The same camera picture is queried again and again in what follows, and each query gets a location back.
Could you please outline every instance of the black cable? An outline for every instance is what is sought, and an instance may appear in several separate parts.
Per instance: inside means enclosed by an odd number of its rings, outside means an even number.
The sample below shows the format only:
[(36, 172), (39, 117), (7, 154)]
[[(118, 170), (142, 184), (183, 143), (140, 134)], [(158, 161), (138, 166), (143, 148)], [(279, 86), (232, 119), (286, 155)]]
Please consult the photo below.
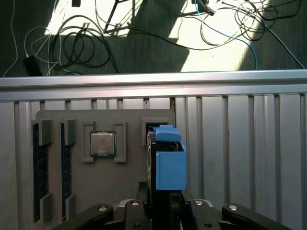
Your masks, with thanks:
[[(256, 10), (255, 12), (257, 13), (257, 14), (259, 14), (259, 10), (261, 10), (261, 9), (263, 9), (263, 7), (262, 6), (260, 6), (260, 7), (258, 7), (258, 8), (255, 8), (255, 5), (253, 4), (253, 3), (250, 3), (251, 5), (252, 5), (252, 7), (253, 7), (253, 9), (254, 10)], [(276, 7), (275, 6), (271, 6), (271, 5), (269, 5), (270, 6), (270, 8), (273, 8), (275, 11), (276, 11), (276, 14), (278, 15), (278, 12), (277, 12), (277, 10), (276, 10)], [(230, 6), (230, 8), (229, 9), (235, 9), (235, 8), (237, 8), (237, 9), (239, 9), (240, 11), (242, 11), (242, 12), (248, 12), (247, 10), (245, 10), (245, 9), (241, 9), (241, 8), (239, 8), (239, 7), (235, 7), (235, 6)], [(248, 15), (249, 17), (252, 17), (252, 18), (256, 18), (257, 19), (257, 16), (256, 15), (254, 15), (254, 14), (250, 14), (250, 15)], [(276, 21), (276, 20), (278, 20), (278, 19), (280, 19), (280, 17), (278, 17), (278, 16), (276, 16), (276, 18), (273, 18), (272, 19), (272, 21), (274, 20), (274, 22)], [(276, 40), (286, 49), (286, 51), (290, 54), (290, 56), (295, 60), (295, 62), (301, 67), (301, 68), (305, 68), (300, 62), (299, 62), (299, 60), (292, 54), (292, 52), (289, 50), (289, 48), (283, 43), (283, 41), (274, 33), (274, 31), (272, 31), (272, 29), (270, 28), (270, 27), (268, 27), (266, 24), (265, 24), (265, 22), (263, 21), (263, 18), (261, 19), (261, 20), (259, 20), (259, 22), (261, 22), (260, 24), (262, 25), (262, 26), (264, 26), (264, 28), (263, 28), (263, 32), (265, 32), (266, 30), (268, 30), (275, 38), (276, 38)], [(248, 35), (248, 31), (249, 31), (249, 29), (247, 29), (246, 30), (246, 26), (242, 26), (242, 24), (244, 24), (244, 22), (243, 22), (243, 20), (239, 20), (239, 21), (237, 21), (237, 23), (240, 25), (240, 28), (243, 28), (245, 31), (246, 31), (246, 33), (244, 33), (244, 35), (243, 36), (245, 36), (245, 35)]]
[[(65, 25), (69, 21), (73, 20), (74, 18), (78, 18), (78, 17), (85, 18), (85, 19), (89, 20), (90, 22), (92, 22), (96, 26), (97, 30), (96, 29), (92, 29), (92, 28), (79, 27), (79, 26), (68, 26), (68, 27), (65, 27)], [(54, 37), (54, 39), (53, 39), (53, 41), (51, 43), (50, 49), (49, 49), (49, 59), (50, 60), (56, 60), (56, 58), (54, 57), (55, 56), (54, 51), (55, 51), (56, 43), (57, 43), (61, 33), (65, 32), (67, 30), (70, 30), (70, 29), (79, 29), (79, 31), (78, 32), (68, 33), (65, 36), (64, 41), (63, 41), (63, 52), (64, 52), (65, 57), (67, 58), (68, 61), (66, 63), (62, 63), (62, 65), (57, 64), (55, 66), (56, 69), (65, 69), (65, 68), (68, 68), (68, 67), (70, 67), (70, 66), (72, 66), (74, 64), (83, 65), (83, 66), (86, 66), (86, 67), (89, 67), (89, 68), (99, 68), (99, 67), (103, 67), (106, 63), (108, 63), (110, 61), (112, 66), (114, 67), (116, 73), (119, 73), (119, 70), (117, 68), (114, 56), (113, 56), (113, 54), (111, 52), (111, 48), (110, 48), (107, 40), (105, 39), (104, 34), (102, 33), (101, 28), (92, 19), (90, 19), (90, 18), (88, 18), (86, 16), (83, 16), (83, 15), (75, 15), (75, 16), (72, 16), (72, 17), (68, 18), (62, 24), (62, 26), (59, 28), (58, 33)], [(67, 39), (70, 36), (72, 36), (72, 35), (75, 35), (74, 41), (73, 41), (73, 44), (72, 44), (72, 49), (71, 49), (71, 51), (68, 51), (66, 42), (67, 42)], [(93, 57), (95, 55), (95, 52), (96, 52), (96, 44), (95, 44), (93, 38), (98, 40), (105, 47), (106, 53), (107, 53), (106, 60), (103, 60), (102, 63), (97, 64), (97, 65), (89, 64), (89, 62), (93, 59)], [(91, 52), (90, 57), (88, 57), (86, 60), (81, 60), (81, 56), (82, 56), (83, 51), (84, 51), (84, 45), (85, 45), (84, 40), (85, 39), (89, 40), (90, 43), (92, 44), (92, 52)], [(81, 42), (81, 50), (77, 51), (77, 45), (80, 42)]]
[(292, 1), (289, 1), (289, 2), (281, 3), (281, 4), (278, 4), (278, 5), (274, 5), (274, 6), (273, 6), (273, 5), (269, 5), (269, 4), (265, 4), (265, 5), (269, 6), (269, 7), (264, 8), (262, 11), (259, 11), (259, 12), (264, 12), (264, 13), (265, 13), (265, 12), (266, 12), (268, 9), (270, 9), (270, 8), (275, 8), (275, 10), (276, 10), (276, 7), (288, 5), (288, 4), (297, 2), (297, 1), (299, 1), (299, 3), (298, 3), (298, 7), (297, 7), (297, 9), (296, 9), (296, 11), (295, 11), (294, 14), (285, 15), (285, 16), (276, 16), (276, 17), (274, 17), (274, 18), (266, 18), (266, 17), (264, 16), (264, 14), (261, 14), (261, 13), (259, 13), (259, 15), (260, 15), (261, 18), (263, 18), (263, 19), (266, 20), (266, 21), (275, 21), (275, 20), (279, 20), (279, 19), (286, 19), (286, 18), (295, 17), (295, 16), (297, 16), (297, 14), (298, 14), (298, 12), (299, 12), (301, 6), (302, 6), (303, 0), (292, 0)]

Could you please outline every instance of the metal bar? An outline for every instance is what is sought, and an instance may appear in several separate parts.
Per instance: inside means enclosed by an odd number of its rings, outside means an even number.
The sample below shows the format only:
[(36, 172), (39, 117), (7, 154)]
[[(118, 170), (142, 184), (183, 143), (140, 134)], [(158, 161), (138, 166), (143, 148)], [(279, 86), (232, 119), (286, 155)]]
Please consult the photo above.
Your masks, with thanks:
[(196, 97), (187, 98), (188, 187), (194, 197), (202, 198), (202, 152), (198, 135), (198, 104)]
[(282, 224), (302, 229), (300, 96), (280, 96)]
[(230, 202), (251, 207), (248, 97), (228, 101)]
[(118, 74), (73, 77), (0, 78), (0, 91), (5, 89), (89, 87), (115, 85), (155, 85), (185, 83), (275, 84), (307, 83), (307, 70), (196, 72), (157, 74)]
[(226, 203), (222, 100), (221, 96), (202, 98), (204, 199), (217, 208)]
[(0, 197), (3, 197), (1, 207), (9, 207), (0, 210), (1, 224), (5, 223), (3, 227), (6, 229), (18, 229), (17, 205), (19, 202), (22, 203), (22, 200), (17, 200), (14, 103), (0, 104), (0, 111), (0, 127), (2, 133), (5, 134), (0, 138), (2, 162)]
[(169, 98), (149, 98), (150, 109), (169, 109)]

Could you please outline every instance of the white cable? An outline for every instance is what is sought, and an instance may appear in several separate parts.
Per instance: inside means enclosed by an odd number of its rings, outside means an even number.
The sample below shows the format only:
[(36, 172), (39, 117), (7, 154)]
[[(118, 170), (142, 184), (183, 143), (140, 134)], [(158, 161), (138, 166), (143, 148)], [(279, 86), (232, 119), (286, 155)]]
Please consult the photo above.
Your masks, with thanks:
[(11, 32), (12, 32), (12, 36), (13, 36), (13, 40), (14, 40), (14, 45), (15, 45), (16, 59), (13, 62), (13, 64), (5, 71), (5, 73), (2, 76), (3, 78), (16, 65), (17, 60), (18, 60), (18, 48), (17, 48), (15, 33), (14, 33), (14, 29), (13, 29), (13, 21), (14, 21), (14, 17), (15, 17), (15, 0), (12, 0), (12, 1), (13, 1), (13, 14), (12, 14), (12, 19), (11, 19)]
[(30, 34), (32, 31), (34, 31), (34, 30), (36, 30), (36, 29), (39, 29), (39, 28), (48, 30), (48, 28), (46, 28), (46, 27), (44, 27), (44, 26), (38, 26), (38, 27), (35, 27), (35, 28), (33, 28), (32, 30), (30, 30), (30, 31), (26, 34), (26, 36), (24, 37), (24, 52), (25, 52), (25, 56), (26, 56), (27, 58), (29, 57), (29, 54), (27, 53), (26, 48), (25, 48), (26, 40), (27, 40), (29, 34)]
[(47, 76), (50, 76), (50, 73), (51, 73), (51, 70), (56, 66), (57, 63), (55, 63), (51, 68), (49, 66), (49, 63), (48, 63), (48, 67), (49, 67), (49, 70), (47, 72)]

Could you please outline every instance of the floor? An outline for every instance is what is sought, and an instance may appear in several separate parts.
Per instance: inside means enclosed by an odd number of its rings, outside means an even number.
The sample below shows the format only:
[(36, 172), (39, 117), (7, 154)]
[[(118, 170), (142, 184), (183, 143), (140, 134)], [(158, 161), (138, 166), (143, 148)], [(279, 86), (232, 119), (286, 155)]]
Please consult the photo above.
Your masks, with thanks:
[[(287, 2), (288, 0), (267, 0), (270, 4)], [(237, 0), (227, 0), (237, 4)], [(18, 61), (8, 77), (27, 76), (23, 66), (24, 37), (29, 30), (36, 26), (48, 26), (53, 36), (62, 24), (63, 18), (81, 14), (95, 18), (94, 0), (82, 0), (80, 8), (72, 8), (71, 0), (58, 0), (55, 13), (52, 12), (54, 1), (42, 0), (15, 0), (16, 14), (13, 28), (18, 47)], [(97, 10), (100, 16), (106, 20), (113, 7), (114, 0), (97, 0)], [(286, 7), (279, 7), (279, 14), (291, 14), (295, 12), (298, 2)], [(1, 29), (5, 36), (0, 37), (0, 75), (14, 62), (15, 48), (10, 29), (10, 20), (13, 9), (12, 0), (0, 1)], [(200, 36), (201, 22), (196, 19), (195, 5), (191, 0), (128, 0), (120, 3), (111, 23), (121, 26), (143, 29), (168, 40), (193, 48), (210, 48), (203, 42)], [(230, 10), (218, 10), (213, 16), (204, 15), (206, 23), (211, 27), (223, 31), (226, 34), (234, 34), (238, 25), (234, 20), (234, 12)], [(82, 26), (86, 20), (75, 19), (71, 25)], [(284, 41), (298, 60), (307, 66), (307, 1), (303, 0), (299, 14), (290, 19), (276, 22), (272, 30)], [(35, 30), (25, 43), (27, 52), (30, 53), (30, 45), (45, 34), (44, 29)], [(212, 43), (222, 43), (227, 40), (224, 36), (204, 27), (203, 33)], [(161, 39), (133, 31), (121, 30), (105, 35), (111, 51), (114, 55), (120, 73), (156, 73), (156, 72), (187, 72), (187, 71), (226, 71), (226, 70), (254, 70), (255, 61), (252, 52), (243, 42), (234, 40), (224, 46), (197, 51), (171, 45)], [(43, 40), (34, 45), (38, 50)], [(73, 37), (67, 39), (67, 47), (72, 45)], [(270, 34), (257, 42), (250, 42), (257, 52), (258, 69), (299, 69), (286, 50)], [(85, 42), (85, 56), (92, 52), (91, 44)], [(39, 56), (47, 59), (47, 46)], [(96, 44), (96, 53), (91, 63), (100, 63), (106, 58), (104, 46)], [(47, 64), (39, 62), (44, 75), (48, 72)], [(81, 65), (69, 68), (82, 74), (109, 74), (114, 73), (114, 68), (108, 63), (101, 68), (91, 69)], [(51, 75), (63, 75), (63, 71), (52, 71)]]

